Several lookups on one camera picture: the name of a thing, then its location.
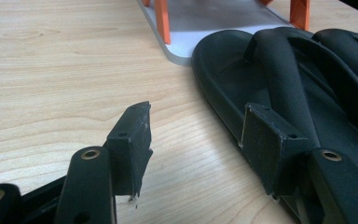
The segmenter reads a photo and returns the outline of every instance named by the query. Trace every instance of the orange leg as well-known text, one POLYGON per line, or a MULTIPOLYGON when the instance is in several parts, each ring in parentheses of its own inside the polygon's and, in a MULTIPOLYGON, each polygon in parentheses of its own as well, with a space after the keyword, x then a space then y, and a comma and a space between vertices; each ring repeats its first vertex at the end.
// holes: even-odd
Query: orange leg
POLYGON ((290 22, 299 29, 308 30, 310 26, 310 0, 290 1, 290 22))
POLYGON ((273 0, 259 0, 259 2, 261 2, 263 5, 268 5, 269 3, 271 3, 273 0))
POLYGON ((158 32, 165 44, 171 44, 167 0, 155 0, 155 10, 158 32))
POLYGON ((150 0, 142 0, 144 3, 144 6, 149 7, 150 6, 150 0))

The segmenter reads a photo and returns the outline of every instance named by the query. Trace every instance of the wooden table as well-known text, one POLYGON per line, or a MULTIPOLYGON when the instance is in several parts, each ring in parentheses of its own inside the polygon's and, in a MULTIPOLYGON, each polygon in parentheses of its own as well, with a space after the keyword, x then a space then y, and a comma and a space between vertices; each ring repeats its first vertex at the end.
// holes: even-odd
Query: wooden table
MULTIPOLYGON (((288 0, 272 7, 288 18, 288 0)), ((358 11, 310 3, 310 30, 358 32, 358 11)), ((293 223, 267 196, 190 67, 170 63, 136 1, 0 1, 0 183, 29 192, 100 146, 125 108, 150 101, 141 197, 119 223, 293 223)))

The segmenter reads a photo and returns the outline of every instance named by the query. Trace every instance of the black rubber strap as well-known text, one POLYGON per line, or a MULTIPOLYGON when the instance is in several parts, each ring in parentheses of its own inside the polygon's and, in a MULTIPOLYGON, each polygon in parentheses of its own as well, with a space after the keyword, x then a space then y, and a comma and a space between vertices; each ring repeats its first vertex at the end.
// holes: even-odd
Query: black rubber strap
POLYGON ((313 147, 319 147, 319 138, 301 83, 296 57, 287 36, 282 35, 279 29, 255 33, 244 55, 248 62, 254 55, 255 45, 265 68, 272 109, 305 134, 313 147))
POLYGON ((292 47, 301 50, 320 69, 341 108, 358 127, 358 76, 336 54, 290 28, 257 32, 254 39, 251 43, 257 43, 266 71, 272 109, 305 133, 316 147, 319 141, 292 47))
POLYGON ((329 29, 316 33, 312 38, 331 49, 358 76, 358 34, 329 29))

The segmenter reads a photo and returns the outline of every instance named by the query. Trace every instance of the broken flip-flop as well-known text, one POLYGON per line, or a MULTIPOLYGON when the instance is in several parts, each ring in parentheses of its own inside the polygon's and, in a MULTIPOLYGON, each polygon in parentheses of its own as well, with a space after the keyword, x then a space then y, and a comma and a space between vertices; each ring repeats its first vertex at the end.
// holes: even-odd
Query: broken flip-flop
POLYGON ((358 223, 358 72, 312 36, 208 35, 193 72, 267 194, 302 222, 358 223))

